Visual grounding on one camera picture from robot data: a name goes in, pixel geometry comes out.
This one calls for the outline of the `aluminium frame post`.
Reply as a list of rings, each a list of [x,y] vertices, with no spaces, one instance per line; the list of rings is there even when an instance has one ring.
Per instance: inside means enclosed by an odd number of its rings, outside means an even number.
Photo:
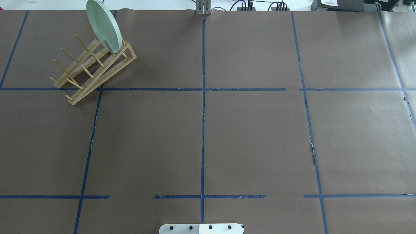
[[[211,0],[194,0],[196,15],[210,15],[212,12]]]

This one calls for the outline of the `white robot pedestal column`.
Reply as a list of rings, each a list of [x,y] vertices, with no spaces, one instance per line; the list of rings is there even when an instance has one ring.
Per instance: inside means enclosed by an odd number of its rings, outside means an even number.
[[[244,225],[238,223],[165,224],[159,234],[244,234]]]

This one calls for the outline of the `wooden dish rack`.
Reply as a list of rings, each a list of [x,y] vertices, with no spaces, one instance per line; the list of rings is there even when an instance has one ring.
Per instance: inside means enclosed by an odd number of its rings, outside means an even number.
[[[94,36],[94,40],[86,46],[79,36],[75,35],[74,37],[84,50],[76,58],[61,48],[61,52],[72,59],[73,63],[66,68],[55,59],[55,64],[62,69],[63,74],[58,79],[50,77],[56,88],[62,88],[66,84],[77,88],[74,95],[64,95],[71,105],[77,104],[137,58],[132,46],[124,39],[118,52],[111,52],[109,48],[105,47],[95,52],[98,46],[109,46],[110,44],[107,41],[101,43],[89,23],[85,23],[85,25]]]

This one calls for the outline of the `black computer box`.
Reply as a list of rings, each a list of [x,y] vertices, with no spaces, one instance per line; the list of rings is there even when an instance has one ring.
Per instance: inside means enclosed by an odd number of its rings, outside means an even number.
[[[314,0],[311,11],[374,12],[377,6],[364,0]]]

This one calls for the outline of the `pale green plate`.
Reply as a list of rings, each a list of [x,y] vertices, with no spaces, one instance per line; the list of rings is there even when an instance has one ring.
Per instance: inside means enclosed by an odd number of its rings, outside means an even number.
[[[107,6],[99,0],[88,0],[86,11],[89,23],[98,40],[112,53],[122,47],[122,35],[115,17]]]

